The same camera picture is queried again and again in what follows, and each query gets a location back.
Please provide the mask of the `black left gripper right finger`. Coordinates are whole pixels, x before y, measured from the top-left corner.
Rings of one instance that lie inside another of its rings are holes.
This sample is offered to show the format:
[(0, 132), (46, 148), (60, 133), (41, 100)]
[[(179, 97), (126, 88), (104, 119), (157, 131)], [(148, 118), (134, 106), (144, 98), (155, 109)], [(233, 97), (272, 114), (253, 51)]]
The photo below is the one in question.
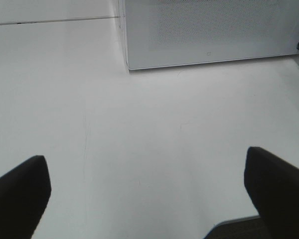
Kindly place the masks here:
[(299, 239), (299, 169), (261, 147), (247, 150), (244, 185), (274, 239)]

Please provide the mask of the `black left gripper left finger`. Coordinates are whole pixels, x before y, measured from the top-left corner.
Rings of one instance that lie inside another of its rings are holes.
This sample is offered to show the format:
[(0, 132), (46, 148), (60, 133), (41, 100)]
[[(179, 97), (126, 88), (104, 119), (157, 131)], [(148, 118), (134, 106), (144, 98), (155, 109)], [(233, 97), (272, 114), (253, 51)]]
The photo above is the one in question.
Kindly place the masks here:
[(44, 156), (36, 155), (0, 177), (0, 239), (33, 236), (51, 195)]

